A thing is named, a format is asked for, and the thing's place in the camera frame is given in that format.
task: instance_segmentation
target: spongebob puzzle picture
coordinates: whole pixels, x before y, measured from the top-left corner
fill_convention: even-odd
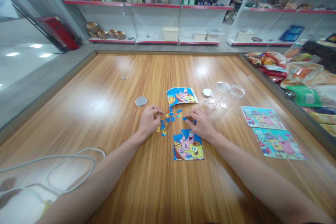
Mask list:
[[[201,138],[190,129],[182,129],[181,134],[174,135],[174,160],[203,160]]]

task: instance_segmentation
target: transparent lid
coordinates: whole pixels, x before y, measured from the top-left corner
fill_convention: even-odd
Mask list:
[[[223,35],[224,32],[221,29],[213,28],[208,30],[208,34],[210,35]]]

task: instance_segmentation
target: person's right hand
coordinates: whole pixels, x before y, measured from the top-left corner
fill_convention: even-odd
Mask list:
[[[196,120],[196,125],[194,125],[190,120],[185,120],[185,122],[189,125],[190,129],[201,138],[209,141],[210,143],[217,137],[218,133],[212,125],[208,115],[205,110],[202,108],[197,108],[192,110],[187,118],[194,118]]]

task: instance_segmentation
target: clear plastic container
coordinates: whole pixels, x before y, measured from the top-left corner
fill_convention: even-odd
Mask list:
[[[208,41],[216,41],[218,40],[219,35],[223,34],[224,32],[221,29],[209,29],[205,39]]]

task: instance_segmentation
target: white cable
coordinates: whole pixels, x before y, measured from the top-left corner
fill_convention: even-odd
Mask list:
[[[60,194],[64,194],[64,193],[70,193],[72,191],[74,191],[75,189],[77,189],[90,175],[91,173],[93,172],[93,169],[95,168],[96,166],[96,160],[95,158],[91,157],[91,156],[81,156],[81,155],[78,155],[79,153],[85,151],[85,150],[88,150],[88,149],[92,149],[92,150],[95,150],[95,151],[98,151],[100,153],[103,154],[103,157],[106,157],[105,155],[105,152],[103,152],[102,150],[99,150],[99,149],[96,149],[96,148],[86,148],[86,149],[83,149],[81,150],[80,152],[77,152],[75,155],[51,155],[51,156],[45,156],[45,157],[40,157],[40,158],[37,158],[37,159],[33,159],[33,160],[30,160],[30,161],[27,161],[25,163],[21,163],[21,164],[17,164],[15,166],[11,166],[11,167],[8,167],[8,168],[5,168],[5,169],[2,169],[0,170],[0,173],[4,173],[4,172],[8,172],[10,170],[14,170],[16,168],[19,168],[19,167],[22,167],[22,166],[26,166],[26,165],[29,165],[31,163],[35,163],[35,162],[38,162],[38,161],[41,161],[41,160],[45,160],[45,159],[51,159],[51,158],[67,158],[66,160],[64,160],[63,162],[59,163],[58,165],[56,165],[53,169],[51,169],[51,171],[47,174],[47,187],[52,188],[52,190],[54,191],[57,191],[58,193]],[[66,161],[68,161],[69,159],[71,158],[85,158],[85,159],[91,159],[92,162],[93,162],[93,165],[92,165],[92,168],[90,170],[90,172],[85,176],[85,178],[78,184],[76,185],[75,187],[73,187],[72,189],[70,190],[61,190],[55,186],[53,186],[50,181],[49,181],[49,176],[51,175],[51,173],[57,168],[59,167],[60,165],[64,164]],[[27,187],[15,187],[15,188],[12,188],[8,191],[4,191],[4,192],[0,192],[0,197],[2,197],[3,195],[5,195],[6,193],[9,193],[11,191],[15,191],[15,190],[29,190],[30,192],[32,192],[39,201],[41,201],[43,203],[43,199],[40,197],[40,195],[35,192],[34,190],[30,189],[30,188],[27,188]]]

